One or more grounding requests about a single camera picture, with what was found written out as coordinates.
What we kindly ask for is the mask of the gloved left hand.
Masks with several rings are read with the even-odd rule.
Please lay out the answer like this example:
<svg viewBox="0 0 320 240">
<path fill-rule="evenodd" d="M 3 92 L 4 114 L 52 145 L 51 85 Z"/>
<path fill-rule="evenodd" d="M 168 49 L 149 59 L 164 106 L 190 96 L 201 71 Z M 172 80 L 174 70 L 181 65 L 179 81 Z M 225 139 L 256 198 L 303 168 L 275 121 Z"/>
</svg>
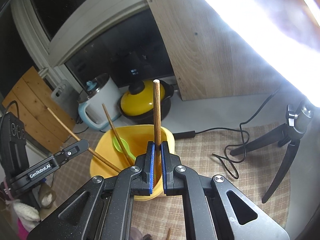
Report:
<svg viewBox="0 0 320 240">
<path fill-rule="evenodd" d="M 52 189 L 54 176 L 49 176 L 45 182 L 35 188 L 36 200 L 40 202 L 40 210 L 22 203 L 21 200 L 4 200 L 1 192 L 1 200 L 5 201 L 6 210 L 10 211 L 12 226 L 16 229 L 19 239 L 27 239 L 41 221 L 47 218 L 56 208 L 56 192 Z"/>
</svg>

